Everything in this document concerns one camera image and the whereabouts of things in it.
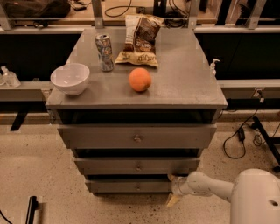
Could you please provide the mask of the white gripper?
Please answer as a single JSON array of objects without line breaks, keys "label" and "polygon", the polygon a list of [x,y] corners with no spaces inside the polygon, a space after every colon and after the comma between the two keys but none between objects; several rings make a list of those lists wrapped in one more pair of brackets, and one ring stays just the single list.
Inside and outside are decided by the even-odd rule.
[{"label": "white gripper", "polygon": [[171,181],[172,193],[167,198],[166,206],[172,207],[182,199],[182,196],[188,194],[187,177],[177,177],[172,174],[168,174],[167,177]]}]

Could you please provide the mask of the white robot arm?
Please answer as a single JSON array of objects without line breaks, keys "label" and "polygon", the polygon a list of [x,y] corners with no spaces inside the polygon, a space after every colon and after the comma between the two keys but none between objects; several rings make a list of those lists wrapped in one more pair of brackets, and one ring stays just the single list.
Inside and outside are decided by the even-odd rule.
[{"label": "white robot arm", "polygon": [[280,179],[260,169],[242,171],[234,183],[193,171],[187,177],[170,176],[172,207],[183,196],[216,195],[230,203],[230,224],[280,224]]}]

